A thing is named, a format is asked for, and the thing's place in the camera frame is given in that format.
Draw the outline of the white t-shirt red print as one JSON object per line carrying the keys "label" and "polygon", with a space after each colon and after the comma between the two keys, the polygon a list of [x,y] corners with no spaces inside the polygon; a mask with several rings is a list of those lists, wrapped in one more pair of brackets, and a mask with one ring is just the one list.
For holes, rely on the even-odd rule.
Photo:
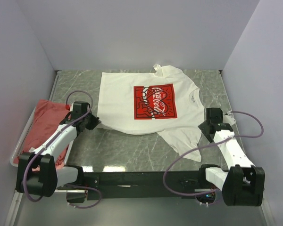
{"label": "white t-shirt red print", "polygon": [[103,73],[97,115],[105,129],[157,133],[178,154],[200,162],[200,89],[183,71],[154,65],[153,73]]}

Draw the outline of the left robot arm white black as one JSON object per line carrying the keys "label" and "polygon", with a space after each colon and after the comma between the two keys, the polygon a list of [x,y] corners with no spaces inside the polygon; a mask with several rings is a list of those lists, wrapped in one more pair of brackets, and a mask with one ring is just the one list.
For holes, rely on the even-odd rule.
{"label": "left robot arm white black", "polygon": [[69,184],[80,189],[85,183],[83,168],[63,166],[57,169],[55,162],[60,154],[85,129],[92,130],[100,124],[91,113],[87,102],[75,101],[72,111],[66,114],[56,131],[35,151],[19,156],[16,190],[29,196],[50,197],[56,188]]}

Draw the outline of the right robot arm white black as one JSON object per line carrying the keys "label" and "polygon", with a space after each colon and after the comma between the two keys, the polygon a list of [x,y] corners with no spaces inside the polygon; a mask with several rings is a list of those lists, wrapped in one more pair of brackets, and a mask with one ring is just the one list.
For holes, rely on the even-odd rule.
{"label": "right robot arm white black", "polygon": [[205,164],[198,171],[198,184],[203,188],[215,186],[222,192],[227,206],[260,206],[263,201],[265,171],[248,159],[238,144],[232,126],[224,122],[220,108],[207,108],[206,120],[199,129],[206,139],[217,145],[228,170],[217,165]]}

